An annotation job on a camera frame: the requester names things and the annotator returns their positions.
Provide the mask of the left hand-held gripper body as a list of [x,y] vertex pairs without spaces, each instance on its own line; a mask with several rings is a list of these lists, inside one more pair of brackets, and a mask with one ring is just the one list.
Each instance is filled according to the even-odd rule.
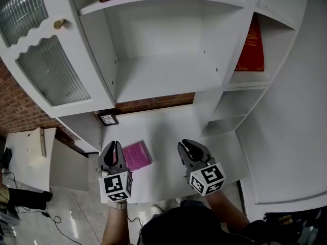
[[119,202],[131,198],[133,179],[129,168],[100,170],[98,181],[101,202]]

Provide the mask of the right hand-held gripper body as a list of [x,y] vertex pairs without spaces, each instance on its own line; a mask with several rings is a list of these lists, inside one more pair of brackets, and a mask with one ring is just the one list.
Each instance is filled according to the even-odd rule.
[[188,184],[204,197],[220,190],[226,177],[221,163],[218,162],[191,171],[186,179]]

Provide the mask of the white cabinet shelving unit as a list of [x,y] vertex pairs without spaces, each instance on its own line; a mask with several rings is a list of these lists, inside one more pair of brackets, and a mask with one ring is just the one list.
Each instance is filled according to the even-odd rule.
[[[102,13],[118,59],[114,100],[194,93],[202,137],[234,131],[272,84],[299,31],[307,0],[112,0],[82,8]],[[235,71],[253,14],[260,23],[264,71]],[[95,112],[60,119],[95,150]]]

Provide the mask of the white cabinet glass door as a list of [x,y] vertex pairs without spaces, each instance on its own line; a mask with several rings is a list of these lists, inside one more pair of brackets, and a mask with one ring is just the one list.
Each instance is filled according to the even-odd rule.
[[[49,116],[115,106],[118,59],[106,18],[82,14],[97,0],[0,0],[0,57]],[[63,27],[53,23],[65,19]]]

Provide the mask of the person's left forearm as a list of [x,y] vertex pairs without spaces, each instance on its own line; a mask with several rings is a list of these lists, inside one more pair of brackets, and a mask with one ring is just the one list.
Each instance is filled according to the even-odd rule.
[[102,245],[129,245],[127,202],[108,202],[108,219]]

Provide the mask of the person's right forearm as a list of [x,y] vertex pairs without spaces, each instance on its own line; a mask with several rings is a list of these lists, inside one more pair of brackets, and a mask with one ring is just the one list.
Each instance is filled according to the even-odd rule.
[[221,191],[210,193],[206,200],[215,216],[222,223],[227,225],[230,233],[238,233],[250,224],[249,219],[244,215]]

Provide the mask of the pink book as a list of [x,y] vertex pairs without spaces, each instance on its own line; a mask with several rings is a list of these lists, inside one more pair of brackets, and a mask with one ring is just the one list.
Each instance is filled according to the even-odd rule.
[[144,141],[139,141],[123,148],[127,167],[133,172],[152,163],[152,158]]

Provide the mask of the person's white shoe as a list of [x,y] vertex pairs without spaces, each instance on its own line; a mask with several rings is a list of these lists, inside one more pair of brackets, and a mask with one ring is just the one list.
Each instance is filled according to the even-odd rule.
[[152,205],[150,210],[151,210],[152,217],[157,217],[164,213],[163,209],[158,205]]

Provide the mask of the person's black clothing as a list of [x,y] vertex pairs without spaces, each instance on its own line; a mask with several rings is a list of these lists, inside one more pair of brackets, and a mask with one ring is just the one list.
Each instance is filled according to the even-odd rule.
[[182,206],[149,220],[137,245],[271,245],[271,241],[261,225],[251,223],[228,233],[207,207]]

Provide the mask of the white side table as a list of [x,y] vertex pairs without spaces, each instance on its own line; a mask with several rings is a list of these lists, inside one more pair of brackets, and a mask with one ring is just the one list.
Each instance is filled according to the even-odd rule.
[[56,129],[43,131],[46,157],[29,158],[34,131],[8,134],[5,147],[12,152],[9,171],[16,181],[49,191],[51,186],[88,191],[88,158],[55,138]]

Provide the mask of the dark green box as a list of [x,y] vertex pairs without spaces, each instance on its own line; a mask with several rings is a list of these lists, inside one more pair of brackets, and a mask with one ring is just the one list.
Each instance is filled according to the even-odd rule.
[[0,164],[2,168],[8,169],[11,159],[12,159],[12,151],[9,148],[6,148],[0,160]]

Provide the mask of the black bag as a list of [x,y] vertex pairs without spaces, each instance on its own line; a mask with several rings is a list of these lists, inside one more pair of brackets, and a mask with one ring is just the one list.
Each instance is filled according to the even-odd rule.
[[327,245],[327,206],[296,212],[267,212],[263,220],[273,227],[282,245]]

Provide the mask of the red hardcover book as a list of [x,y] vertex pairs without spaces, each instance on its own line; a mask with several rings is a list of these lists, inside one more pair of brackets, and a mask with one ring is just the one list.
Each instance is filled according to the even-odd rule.
[[264,71],[264,65],[260,23],[257,14],[254,13],[235,71],[262,72]]

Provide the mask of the black picture frame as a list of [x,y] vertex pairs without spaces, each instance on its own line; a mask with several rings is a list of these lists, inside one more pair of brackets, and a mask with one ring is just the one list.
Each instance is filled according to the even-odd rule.
[[111,113],[98,113],[97,117],[104,126],[113,126],[119,124],[116,116]]

